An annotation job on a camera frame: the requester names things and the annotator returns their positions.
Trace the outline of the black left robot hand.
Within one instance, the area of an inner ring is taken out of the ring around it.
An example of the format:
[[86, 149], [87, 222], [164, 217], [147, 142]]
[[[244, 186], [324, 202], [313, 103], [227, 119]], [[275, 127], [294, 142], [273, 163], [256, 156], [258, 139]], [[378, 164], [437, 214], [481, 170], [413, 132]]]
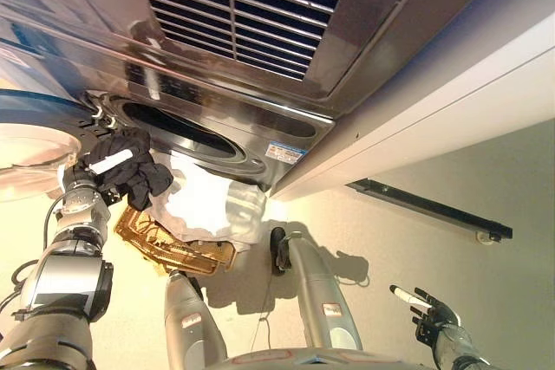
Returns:
[[68, 168], [62, 177], [62, 183], [66, 191], [77, 187], [96, 188], [96, 178], [126, 162], [133, 157], [129, 149], [124, 149], [93, 164], [82, 164], [81, 162]]

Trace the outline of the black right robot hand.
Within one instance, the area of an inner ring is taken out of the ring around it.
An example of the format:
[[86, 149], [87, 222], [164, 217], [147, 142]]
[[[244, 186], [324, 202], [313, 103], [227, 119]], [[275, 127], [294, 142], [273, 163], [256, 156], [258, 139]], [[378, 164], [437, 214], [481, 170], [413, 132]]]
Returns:
[[389, 290], [409, 305], [412, 322], [416, 325], [415, 338], [422, 344], [434, 347], [445, 326], [460, 325], [460, 317], [446, 303], [424, 289], [415, 287], [413, 292], [408, 292], [391, 284]]

